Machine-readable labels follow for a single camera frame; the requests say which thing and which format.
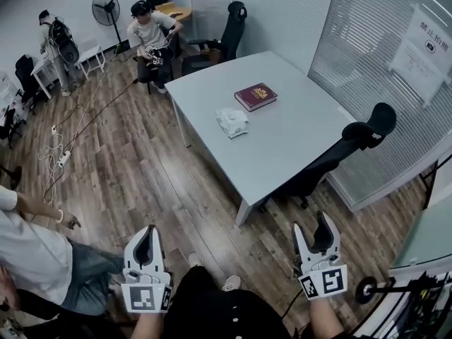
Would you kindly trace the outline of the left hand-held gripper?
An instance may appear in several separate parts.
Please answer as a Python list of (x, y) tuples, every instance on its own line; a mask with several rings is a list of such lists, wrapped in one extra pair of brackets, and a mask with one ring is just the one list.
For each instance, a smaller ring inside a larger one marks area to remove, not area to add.
[[(165, 269), (165, 253), (156, 226), (149, 225), (131, 238), (124, 250), (124, 278), (121, 290), (126, 310), (134, 314), (165, 314), (170, 307), (172, 276)], [(145, 267), (145, 243), (147, 256)]]

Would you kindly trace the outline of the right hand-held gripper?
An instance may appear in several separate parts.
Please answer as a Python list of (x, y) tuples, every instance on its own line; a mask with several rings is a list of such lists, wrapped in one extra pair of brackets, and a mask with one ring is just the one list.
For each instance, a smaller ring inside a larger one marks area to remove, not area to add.
[(347, 291), (347, 266), (340, 249), (340, 233), (332, 219), (323, 211), (317, 213), (317, 249), (326, 256), (311, 257), (306, 237), (296, 223), (292, 226), (295, 277), (308, 300), (332, 297)]

